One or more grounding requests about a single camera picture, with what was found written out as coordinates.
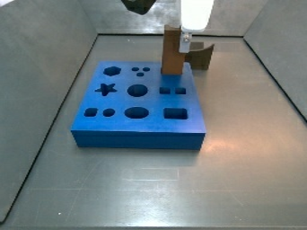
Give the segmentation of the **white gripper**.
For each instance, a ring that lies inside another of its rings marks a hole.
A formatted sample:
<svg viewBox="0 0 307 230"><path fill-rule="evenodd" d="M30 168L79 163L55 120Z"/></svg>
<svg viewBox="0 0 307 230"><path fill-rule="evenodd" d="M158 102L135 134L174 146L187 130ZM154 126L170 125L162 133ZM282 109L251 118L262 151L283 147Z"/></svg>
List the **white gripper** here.
<svg viewBox="0 0 307 230"><path fill-rule="evenodd" d="M202 32L208 24L215 0L182 0L182 35L179 52L188 53L192 40L190 32Z"/></svg>

